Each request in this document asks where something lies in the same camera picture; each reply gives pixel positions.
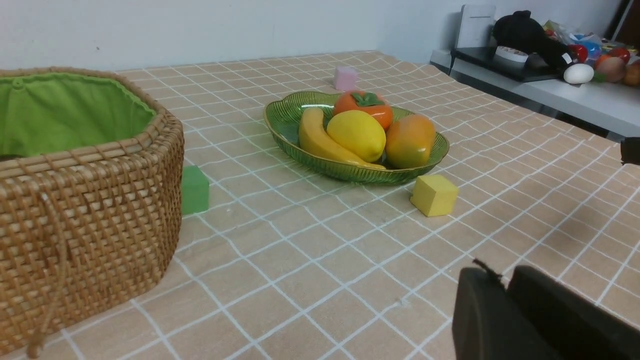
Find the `toy fruit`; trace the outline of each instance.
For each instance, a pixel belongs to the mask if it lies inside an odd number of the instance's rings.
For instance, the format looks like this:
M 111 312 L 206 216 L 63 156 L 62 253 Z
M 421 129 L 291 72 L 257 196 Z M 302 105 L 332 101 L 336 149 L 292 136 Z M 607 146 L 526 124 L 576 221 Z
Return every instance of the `toy fruit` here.
M 394 112 L 391 106 L 382 97 L 364 91 L 349 91 L 340 95 L 335 101 L 333 115 L 338 115 L 344 111 L 361 110 L 376 119 L 386 131 L 394 121 Z
M 614 58 L 622 59 L 622 61 L 624 61 L 625 64 L 628 64 L 629 60 L 631 60 L 631 53 L 629 52 L 629 50 L 625 49 L 624 47 L 617 47 L 609 51 L 607 55 L 612 56 Z
M 419 114 L 403 117 L 387 130 L 387 161 L 395 168 L 422 167 L 435 141 L 436 129 L 429 118 Z
M 627 86 L 635 87 L 640 85 L 640 66 L 627 66 L 627 73 L 622 82 Z
M 387 137 L 385 130 L 373 116 L 360 110 L 348 110 L 335 115 L 326 126 L 333 141 L 366 162 L 382 156 Z
M 320 108 L 306 108 L 300 120 L 298 136 L 300 147 L 309 154 L 321 158 L 357 165 L 361 167 L 384 170 L 385 167 L 370 164 L 359 158 L 356 154 L 340 146 L 333 141 L 324 130 L 324 113 Z
M 617 83 L 625 77 L 626 66 L 622 59 L 610 56 L 599 64 L 596 63 L 596 71 L 603 74 L 608 83 Z
M 569 45 L 569 49 L 571 49 L 575 53 L 575 57 L 581 64 L 584 64 L 589 57 L 589 51 L 584 45 L 580 44 L 572 44 Z
M 611 58 L 611 56 L 609 56 L 607 54 L 600 55 L 600 57 L 593 64 L 593 68 L 597 71 L 598 67 L 600 66 L 600 64 L 602 64 L 603 61 L 605 61 L 606 59 L 609 59 L 609 58 Z

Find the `black object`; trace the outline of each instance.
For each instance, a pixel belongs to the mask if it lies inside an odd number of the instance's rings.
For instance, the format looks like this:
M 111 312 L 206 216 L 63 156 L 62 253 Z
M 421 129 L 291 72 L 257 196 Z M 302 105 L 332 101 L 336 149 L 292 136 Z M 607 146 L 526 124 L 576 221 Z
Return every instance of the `black object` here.
M 620 143 L 622 165 L 640 165 L 640 138 L 625 138 Z
M 460 272 L 457 360 L 640 359 L 640 332 L 530 266 L 505 290 L 486 265 Z
M 507 294 L 565 359 L 640 359 L 640 332 L 531 266 L 519 266 Z
M 479 268 L 460 272 L 452 331 L 457 360 L 562 360 Z
M 517 11 L 495 22 L 492 31 L 498 46 L 506 46 L 523 53 L 536 53 L 560 74 L 577 64 L 576 55 L 567 45 L 549 38 L 542 25 L 531 18 L 529 10 Z
M 530 56 L 527 63 L 522 66 L 521 63 L 495 56 L 495 47 L 461 47 L 451 51 L 452 60 L 459 58 L 521 83 L 559 79 L 562 77 L 556 69 L 535 64 L 535 59 L 532 58 L 533 56 L 534 55 Z

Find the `black plush toy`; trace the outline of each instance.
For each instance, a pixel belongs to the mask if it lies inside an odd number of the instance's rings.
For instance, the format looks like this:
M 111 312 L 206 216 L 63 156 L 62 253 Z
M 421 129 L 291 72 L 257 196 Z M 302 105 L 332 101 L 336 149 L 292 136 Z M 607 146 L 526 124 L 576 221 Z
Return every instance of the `black plush toy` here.
M 531 12 L 518 11 L 501 17 L 493 26 L 493 37 L 498 46 L 520 50 L 526 54 L 536 53 L 547 65 L 564 72 L 578 63 L 567 45 L 549 38 L 542 25 L 531 18 Z

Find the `green glass bowl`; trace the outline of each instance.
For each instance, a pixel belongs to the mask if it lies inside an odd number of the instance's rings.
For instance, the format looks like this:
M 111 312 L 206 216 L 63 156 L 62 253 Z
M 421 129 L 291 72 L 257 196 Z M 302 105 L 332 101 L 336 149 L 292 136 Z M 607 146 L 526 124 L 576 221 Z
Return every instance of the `green glass bowl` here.
M 427 165 L 417 168 L 395 170 L 378 170 L 359 167 L 311 155 L 300 148 L 298 129 L 304 108 L 310 106 L 322 108 L 324 125 L 331 119 L 333 105 L 340 94 L 302 91 L 274 101 L 264 108 L 264 121 L 267 123 L 273 139 L 290 157 L 321 174 L 352 183 L 367 184 L 403 184 L 429 172 L 449 152 L 449 142 L 440 133 L 436 133 L 436 141 L 431 150 Z M 409 110 L 393 107 L 394 121 L 413 113 Z

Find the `red toy fruit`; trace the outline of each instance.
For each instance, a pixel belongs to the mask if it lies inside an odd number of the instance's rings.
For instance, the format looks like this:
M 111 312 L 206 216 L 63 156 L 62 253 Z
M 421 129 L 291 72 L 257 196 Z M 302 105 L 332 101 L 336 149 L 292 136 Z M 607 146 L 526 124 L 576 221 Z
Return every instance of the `red toy fruit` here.
M 617 47 L 609 51 L 607 54 L 614 58 L 622 59 L 622 61 L 624 61 L 625 64 L 628 64 L 629 60 L 631 60 L 631 53 L 629 52 L 629 50 L 625 49 L 624 47 Z
M 572 44 L 569 45 L 569 50 L 575 53 L 576 58 L 581 64 L 584 64 L 587 61 L 587 57 L 589 56 L 589 51 L 584 45 L 580 44 Z

